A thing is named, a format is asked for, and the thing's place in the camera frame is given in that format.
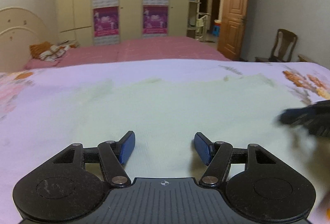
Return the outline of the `white small cloth garment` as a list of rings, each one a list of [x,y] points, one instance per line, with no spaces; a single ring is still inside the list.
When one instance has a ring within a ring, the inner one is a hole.
[[[126,171],[131,177],[200,177],[203,165],[192,146],[197,132],[236,148],[259,144],[302,174],[308,154],[297,148],[278,115],[300,101],[258,74],[211,82],[148,80],[115,88],[102,83],[75,98],[73,140],[94,147],[136,135]]]

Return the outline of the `dark wooden chair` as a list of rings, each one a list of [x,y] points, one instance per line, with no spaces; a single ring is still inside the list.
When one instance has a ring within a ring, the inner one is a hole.
[[[298,36],[286,29],[278,29],[275,43],[268,58],[255,57],[255,62],[290,62],[298,42]]]

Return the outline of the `floral lilac bed sheet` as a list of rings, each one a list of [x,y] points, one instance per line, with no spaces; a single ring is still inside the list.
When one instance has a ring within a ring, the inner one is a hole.
[[[12,200],[15,184],[69,144],[81,143],[73,140],[78,121],[75,98],[81,91],[102,83],[121,88],[148,80],[211,82],[260,74],[284,87],[300,106],[320,100],[311,91],[295,88],[285,77],[287,71],[329,82],[329,70],[316,64],[187,59],[90,64],[2,75],[1,223],[21,221]],[[308,154],[303,175],[313,183],[317,201],[321,201],[329,190],[329,141],[309,137],[303,128],[287,129],[295,146]]]

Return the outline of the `brown wooden door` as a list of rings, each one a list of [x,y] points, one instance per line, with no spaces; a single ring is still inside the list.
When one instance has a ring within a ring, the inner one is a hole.
[[[226,58],[240,58],[246,28],[248,0],[223,0],[218,51]]]

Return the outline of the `pink bed cover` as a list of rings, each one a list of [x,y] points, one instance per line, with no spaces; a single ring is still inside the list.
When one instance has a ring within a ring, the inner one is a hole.
[[[160,59],[205,59],[228,61],[216,49],[186,36],[127,40],[116,45],[69,49],[53,62],[29,60],[24,69],[68,67],[82,64],[131,62]]]

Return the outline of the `orange white pillow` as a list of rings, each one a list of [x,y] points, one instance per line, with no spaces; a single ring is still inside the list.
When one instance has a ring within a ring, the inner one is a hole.
[[[71,47],[69,45],[55,45],[49,42],[29,46],[32,59],[53,62],[65,55]]]

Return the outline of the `lower left pink poster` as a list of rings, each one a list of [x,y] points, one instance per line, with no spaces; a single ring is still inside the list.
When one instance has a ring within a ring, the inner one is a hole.
[[[119,35],[118,7],[93,9],[94,37]]]

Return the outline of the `pink poster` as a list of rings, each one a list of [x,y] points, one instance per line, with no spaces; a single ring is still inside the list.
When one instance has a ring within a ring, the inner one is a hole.
[[[93,9],[94,37],[119,35],[118,7]]]
[[[168,7],[143,6],[143,36],[166,36],[168,34]]]

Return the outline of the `lower right pink poster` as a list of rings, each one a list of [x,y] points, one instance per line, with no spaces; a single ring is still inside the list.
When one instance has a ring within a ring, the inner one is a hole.
[[[143,36],[166,36],[168,34],[168,7],[143,6]]]

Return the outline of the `cream wooden headboard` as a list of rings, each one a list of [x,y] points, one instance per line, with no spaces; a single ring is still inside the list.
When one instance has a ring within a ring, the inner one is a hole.
[[[30,45],[55,43],[51,32],[34,13],[20,7],[1,9],[0,71],[18,72],[31,59]]]

